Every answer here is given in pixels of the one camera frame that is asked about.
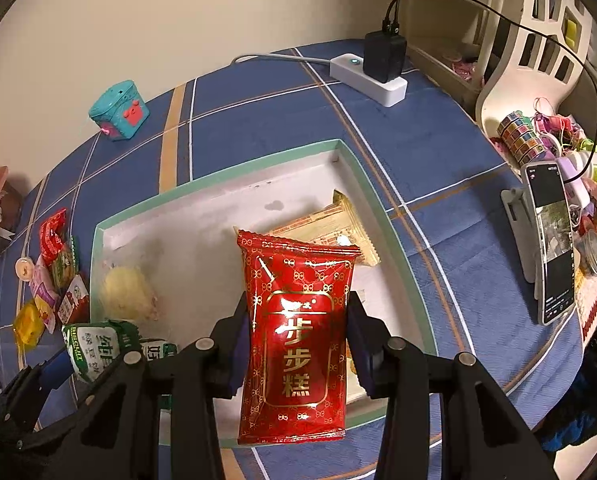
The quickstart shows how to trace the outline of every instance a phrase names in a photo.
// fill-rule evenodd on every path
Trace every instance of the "beige snack wrapper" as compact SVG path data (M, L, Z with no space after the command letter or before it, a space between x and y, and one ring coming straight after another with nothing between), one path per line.
M337 190L334 190L332 204L325 209L277 227L268 235L309 244L355 245L363 253L357 264L373 267L380 261L351 201Z

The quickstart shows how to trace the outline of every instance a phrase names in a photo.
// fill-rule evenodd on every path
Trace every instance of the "white tray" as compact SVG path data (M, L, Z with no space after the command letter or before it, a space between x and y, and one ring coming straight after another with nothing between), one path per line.
M233 314L243 291L240 249L234 226L265 233L324 208L332 192L347 195L381 258L376 267L356 266L352 289L370 316L392 335L437 354L429 318L403 248L367 175L341 140L310 144L265 156L184 184L133 206L96 227L92 250L92 321L104 319L98 290L103 262L112 251L136 255L158 297L160 318L139 327L184 348L210 334ZM238 436L241 391L214 401L223 447ZM385 414L384 400L371 400L347 368L347 427ZM162 442L168 442L167 417Z

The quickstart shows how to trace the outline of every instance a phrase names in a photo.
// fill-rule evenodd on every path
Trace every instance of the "teal container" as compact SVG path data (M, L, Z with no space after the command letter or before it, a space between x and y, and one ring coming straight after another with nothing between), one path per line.
M149 110L132 80L109 87L89 111L92 121L111 140L131 139Z

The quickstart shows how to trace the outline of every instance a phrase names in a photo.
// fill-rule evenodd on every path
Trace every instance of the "red candy wrapper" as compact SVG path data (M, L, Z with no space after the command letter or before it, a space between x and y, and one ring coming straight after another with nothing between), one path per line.
M345 436L345 304L356 246L238 232L250 311L239 444Z
M63 248L63 240L58 236L58 232L65 225L66 212L67 209L63 208L40 225L40 255L47 266L56 260Z

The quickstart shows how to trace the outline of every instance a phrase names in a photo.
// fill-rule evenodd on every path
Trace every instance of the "smartphone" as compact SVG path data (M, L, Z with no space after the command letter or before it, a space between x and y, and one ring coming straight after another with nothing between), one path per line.
M538 322L548 325L574 304L574 252L569 205L558 164L530 162L521 168L528 214L537 231Z

